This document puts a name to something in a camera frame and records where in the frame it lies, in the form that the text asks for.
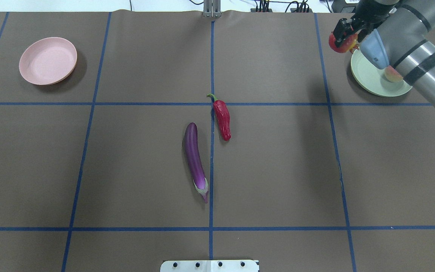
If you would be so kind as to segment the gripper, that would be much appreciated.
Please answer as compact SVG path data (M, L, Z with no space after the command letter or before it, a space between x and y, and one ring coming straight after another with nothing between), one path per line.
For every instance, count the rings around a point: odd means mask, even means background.
M333 36L335 43L343 43L349 36L358 30L372 29L379 26L388 17L395 7L395 0L361 0L351 19L338 20Z

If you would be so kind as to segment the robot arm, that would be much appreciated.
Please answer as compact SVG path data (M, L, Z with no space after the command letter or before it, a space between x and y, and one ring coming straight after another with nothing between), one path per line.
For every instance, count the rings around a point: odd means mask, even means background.
M435 27L435 0L361 0L350 18L329 36L336 52L356 41L377 69L392 67L435 107L435 45L425 38Z

